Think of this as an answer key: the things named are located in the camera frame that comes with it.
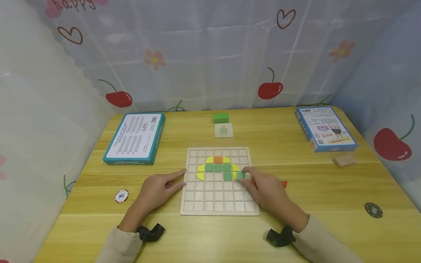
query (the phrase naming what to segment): white poker chip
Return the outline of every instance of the white poker chip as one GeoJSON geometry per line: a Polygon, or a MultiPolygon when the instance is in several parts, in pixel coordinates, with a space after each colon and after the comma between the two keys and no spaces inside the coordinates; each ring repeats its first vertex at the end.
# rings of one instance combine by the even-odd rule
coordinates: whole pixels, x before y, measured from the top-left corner
{"type": "Polygon", "coordinates": [[[117,192],[117,194],[115,195],[114,200],[117,203],[123,203],[124,201],[127,200],[127,198],[129,197],[129,191],[127,191],[126,189],[122,189],[120,191],[117,192]]]}

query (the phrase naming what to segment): beige sleeve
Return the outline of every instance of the beige sleeve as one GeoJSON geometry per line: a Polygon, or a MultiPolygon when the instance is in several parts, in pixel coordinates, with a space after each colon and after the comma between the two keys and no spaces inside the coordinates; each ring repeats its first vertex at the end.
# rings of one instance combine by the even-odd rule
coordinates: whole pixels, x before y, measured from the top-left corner
{"type": "Polygon", "coordinates": [[[293,245],[314,263],[362,262],[312,215],[306,228],[301,233],[293,231],[293,236],[296,239],[293,245]]]}
{"type": "Polygon", "coordinates": [[[114,227],[95,262],[133,263],[141,246],[139,233],[126,233],[114,227]]]}

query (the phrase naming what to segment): black wrist strap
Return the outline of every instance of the black wrist strap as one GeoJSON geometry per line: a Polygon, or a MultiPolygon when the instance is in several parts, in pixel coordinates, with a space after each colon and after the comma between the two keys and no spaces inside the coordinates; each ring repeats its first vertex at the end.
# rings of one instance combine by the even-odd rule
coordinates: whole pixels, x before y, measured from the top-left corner
{"type": "Polygon", "coordinates": [[[282,229],[280,234],[275,230],[270,229],[266,236],[266,240],[275,247],[285,247],[292,242],[295,242],[295,237],[292,234],[292,228],[286,226],[282,229]]]}
{"type": "Polygon", "coordinates": [[[144,226],[141,226],[137,229],[140,240],[144,242],[157,241],[162,236],[164,231],[165,231],[165,228],[163,228],[163,226],[160,224],[156,224],[152,230],[149,230],[144,226]]]}

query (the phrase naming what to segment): wood grain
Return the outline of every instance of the wood grain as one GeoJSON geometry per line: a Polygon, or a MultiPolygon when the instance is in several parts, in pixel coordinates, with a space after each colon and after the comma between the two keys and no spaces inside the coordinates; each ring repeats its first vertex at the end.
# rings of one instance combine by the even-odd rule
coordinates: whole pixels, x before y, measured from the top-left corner
{"type": "MultiPolygon", "coordinates": [[[[106,165],[102,157],[122,116],[102,133],[35,262],[93,262],[110,229],[123,218],[143,181],[185,165],[189,147],[248,146],[253,165],[288,181],[287,192],[306,212],[365,262],[416,262],[421,258],[421,217],[345,114],[336,113],[359,147],[357,163],[337,168],[332,159],[344,153],[313,153],[294,116],[295,108],[169,112],[154,165],[106,165]],[[233,138],[214,138],[213,114],[228,112],[233,138]],[[122,204],[120,189],[130,192],[122,204]],[[380,206],[375,219],[364,204],[380,206]]],[[[144,245],[139,262],[305,262],[292,246],[274,248],[268,230],[282,229],[264,210],[258,217],[181,216],[181,192],[146,220],[166,231],[144,245]]]]}

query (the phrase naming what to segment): grid board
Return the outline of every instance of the grid board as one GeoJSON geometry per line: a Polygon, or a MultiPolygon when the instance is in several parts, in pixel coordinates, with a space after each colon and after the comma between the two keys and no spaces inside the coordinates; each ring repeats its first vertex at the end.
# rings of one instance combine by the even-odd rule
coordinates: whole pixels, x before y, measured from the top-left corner
{"type": "Polygon", "coordinates": [[[259,205],[235,180],[234,170],[245,166],[251,166],[248,147],[188,148],[180,214],[259,215],[259,205]]]}

